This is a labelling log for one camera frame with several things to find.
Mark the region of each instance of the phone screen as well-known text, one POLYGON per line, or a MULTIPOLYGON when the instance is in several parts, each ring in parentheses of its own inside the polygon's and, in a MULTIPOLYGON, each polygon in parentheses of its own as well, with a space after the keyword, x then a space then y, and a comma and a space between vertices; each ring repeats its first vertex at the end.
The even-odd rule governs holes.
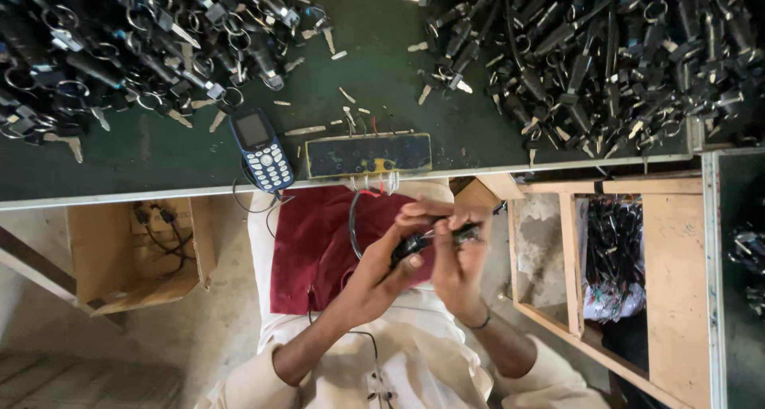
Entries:
POLYGON ((245 149, 252 148, 269 139, 269 133, 265 130, 263 121, 260 120, 258 114, 252 114, 240 119, 236 121, 234 126, 239 132, 245 149))

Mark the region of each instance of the green table surface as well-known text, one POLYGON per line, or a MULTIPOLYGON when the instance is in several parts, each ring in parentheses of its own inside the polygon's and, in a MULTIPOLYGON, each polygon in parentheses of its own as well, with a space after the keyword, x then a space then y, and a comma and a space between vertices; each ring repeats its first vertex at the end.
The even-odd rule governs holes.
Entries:
MULTIPOLYGON (((516 123, 500 115, 483 92, 488 79, 483 66, 487 56, 493 55, 482 55, 466 71, 465 82, 473 87, 473 94, 437 90, 418 106, 424 86, 418 70, 433 70, 435 57, 424 51, 407 52, 407 47, 424 40, 427 9, 403 0, 313 1, 324 6, 335 25, 337 51, 348 55, 330 59, 324 38, 315 36, 306 46, 288 51, 288 61, 303 56, 305 62, 285 80, 282 91, 270 91, 259 80, 242 88, 247 104, 263 108, 277 133, 327 126, 320 133, 280 137, 297 180, 305 180, 308 174, 306 140, 347 134, 346 124, 329 124, 343 118, 342 106, 351 107, 354 114, 358 108, 371 111, 378 130, 392 127, 430 133, 433 170, 529 162, 516 123), (357 103, 351 104, 339 87, 357 103), (274 100, 292 106, 278 106, 274 100), (299 159, 298 145, 303 145, 299 159)), ((107 111, 112 130, 106 132, 92 120, 90 132, 82 139, 83 163, 75 162, 62 142, 33 147, 3 138, 0 202, 230 186, 241 174, 240 152, 226 124, 215 133, 208 131, 216 112, 215 106, 199 109, 190 118, 194 125, 190 129, 140 107, 119 114, 107 111)), ((681 133, 649 153, 684 150, 681 133)), ((634 150, 620 150, 611 158, 634 155, 634 150)), ((540 150, 535 163, 588 159, 579 151, 540 150)))

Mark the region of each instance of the fingernail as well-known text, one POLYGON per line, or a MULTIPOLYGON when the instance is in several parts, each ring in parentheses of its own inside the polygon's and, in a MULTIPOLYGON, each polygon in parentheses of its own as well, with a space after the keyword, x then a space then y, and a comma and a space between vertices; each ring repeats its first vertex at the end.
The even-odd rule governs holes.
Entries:
POLYGON ((449 232, 449 227, 445 220, 440 220, 435 223, 435 232, 439 235, 445 235, 449 232))
POLYGON ((415 268, 419 268, 420 266, 422 266, 422 263, 423 263, 422 257, 420 257, 419 255, 415 255, 414 257, 409 259, 409 264, 415 268))

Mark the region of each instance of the blue mobile phone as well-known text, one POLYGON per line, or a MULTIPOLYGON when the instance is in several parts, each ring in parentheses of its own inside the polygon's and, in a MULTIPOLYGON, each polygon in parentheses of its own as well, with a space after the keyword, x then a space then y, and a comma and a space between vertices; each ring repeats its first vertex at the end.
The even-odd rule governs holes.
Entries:
POLYGON ((261 109, 239 110, 229 121, 255 185, 266 192, 291 186, 294 183, 292 167, 268 118, 261 109))

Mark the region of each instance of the hand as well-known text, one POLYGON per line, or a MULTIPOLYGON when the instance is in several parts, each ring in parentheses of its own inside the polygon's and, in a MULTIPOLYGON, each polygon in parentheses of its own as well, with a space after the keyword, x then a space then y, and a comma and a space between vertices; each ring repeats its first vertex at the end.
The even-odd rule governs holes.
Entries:
POLYGON ((371 244, 346 287, 321 316, 334 318, 346 331, 382 316, 424 263, 420 255, 413 254, 401 260, 393 271, 390 268, 393 250, 415 230, 414 225, 393 224, 381 239, 371 244))
POLYGON ((401 226, 424 225, 434 216, 448 216, 434 225, 435 267, 433 287, 444 305, 467 326, 480 326, 488 308, 481 298, 481 272, 489 247, 491 209, 423 200, 401 208, 396 223, 401 226), (467 222, 478 224, 478 241, 454 246, 451 233, 467 222))

